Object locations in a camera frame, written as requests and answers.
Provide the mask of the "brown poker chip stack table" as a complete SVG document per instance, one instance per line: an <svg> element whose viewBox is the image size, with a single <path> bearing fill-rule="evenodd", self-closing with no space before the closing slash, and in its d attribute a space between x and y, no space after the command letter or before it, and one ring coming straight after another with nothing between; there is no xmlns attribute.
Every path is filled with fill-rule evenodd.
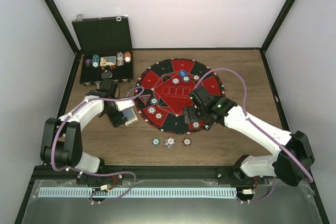
<svg viewBox="0 0 336 224"><path fill-rule="evenodd" d="M191 140L189 138L184 138L182 143L184 146L190 146Z"/></svg>

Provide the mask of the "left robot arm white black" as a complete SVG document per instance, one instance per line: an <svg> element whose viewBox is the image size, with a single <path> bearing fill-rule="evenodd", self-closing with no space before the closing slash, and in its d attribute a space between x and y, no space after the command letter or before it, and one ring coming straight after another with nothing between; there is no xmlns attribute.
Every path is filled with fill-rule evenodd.
<svg viewBox="0 0 336 224"><path fill-rule="evenodd" d="M83 150L82 131L98 115L106 115L115 127L134 123L138 120L134 106L134 97L116 99L110 91L90 91L70 112L45 122L40 159L56 171L74 169L102 184L107 170L101 158Z"/></svg>

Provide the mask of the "triangular all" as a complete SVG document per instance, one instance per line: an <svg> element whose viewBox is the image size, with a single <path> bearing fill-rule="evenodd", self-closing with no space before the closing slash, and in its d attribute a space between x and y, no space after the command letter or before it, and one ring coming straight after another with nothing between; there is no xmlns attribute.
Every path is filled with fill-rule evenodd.
<svg viewBox="0 0 336 224"><path fill-rule="evenodd" d="M145 95L139 96L139 99L143 103L144 106L147 106L148 104L150 104L151 98L152 97L151 97L150 94L145 94Z"/></svg>

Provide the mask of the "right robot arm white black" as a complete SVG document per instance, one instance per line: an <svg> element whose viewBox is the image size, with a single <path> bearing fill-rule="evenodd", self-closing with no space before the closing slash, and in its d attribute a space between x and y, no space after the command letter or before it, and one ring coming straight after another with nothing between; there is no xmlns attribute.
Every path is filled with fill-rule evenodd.
<svg viewBox="0 0 336 224"><path fill-rule="evenodd" d="M304 179L313 182L309 169L315 158L303 132L291 133L274 127L227 98L213 104L195 103L185 107L183 113L187 123L203 121L206 127L220 124L245 135L270 152L266 156L244 158L233 170L238 183L244 184L254 176L276 176L293 187Z"/></svg>

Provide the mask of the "green poker chip stack table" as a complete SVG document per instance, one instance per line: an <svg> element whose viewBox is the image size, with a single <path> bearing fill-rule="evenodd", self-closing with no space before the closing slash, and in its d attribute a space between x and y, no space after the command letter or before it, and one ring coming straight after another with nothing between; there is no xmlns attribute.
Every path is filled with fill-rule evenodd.
<svg viewBox="0 0 336 224"><path fill-rule="evenodd" d="M154 146L158 146L158 145L160 145L160 139L159 138L153 138L152 139L152 144L154 145Z"/></svg>

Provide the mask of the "blue small blind button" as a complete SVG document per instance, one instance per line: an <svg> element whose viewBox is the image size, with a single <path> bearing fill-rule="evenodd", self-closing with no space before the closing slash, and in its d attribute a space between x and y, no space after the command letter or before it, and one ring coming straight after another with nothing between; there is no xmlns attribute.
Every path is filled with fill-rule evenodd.
<svg viewBox="0 0 336 224"><path fill-rule="evenodd" d="M180 70L180 71L178 72L178 74L179 74L179 76L180 76L181 78L184 78L184 77L187 76L187 72L186 72L185 70Z"/></svg>

